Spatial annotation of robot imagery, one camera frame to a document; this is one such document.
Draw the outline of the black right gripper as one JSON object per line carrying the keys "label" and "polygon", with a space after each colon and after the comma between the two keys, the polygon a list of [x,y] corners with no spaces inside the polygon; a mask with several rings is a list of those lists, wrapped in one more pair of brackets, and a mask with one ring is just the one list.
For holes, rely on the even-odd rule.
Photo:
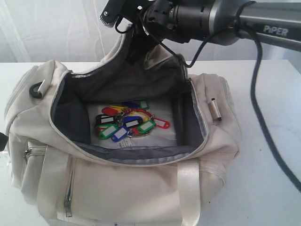
{"label": "black right gripper", "polygon": [[128,49],[126,61],[135,64],[148,52],[153,50],[163,38],[155,34],[155,30],[147,23],[147,9],[131,10],[125,18],[132,23],[132,39]]}

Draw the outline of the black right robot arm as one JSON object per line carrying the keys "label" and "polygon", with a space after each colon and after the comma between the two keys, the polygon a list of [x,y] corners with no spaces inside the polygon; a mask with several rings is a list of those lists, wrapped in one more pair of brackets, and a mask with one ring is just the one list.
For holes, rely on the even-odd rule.
{"label": "black right robot arm", "polygon": [[127,61],[134,63],[163,40],[206,41],[228,46],[251,36],[260,42],[299,51],[301,5],[254,0],[155,0],[135,14]]}

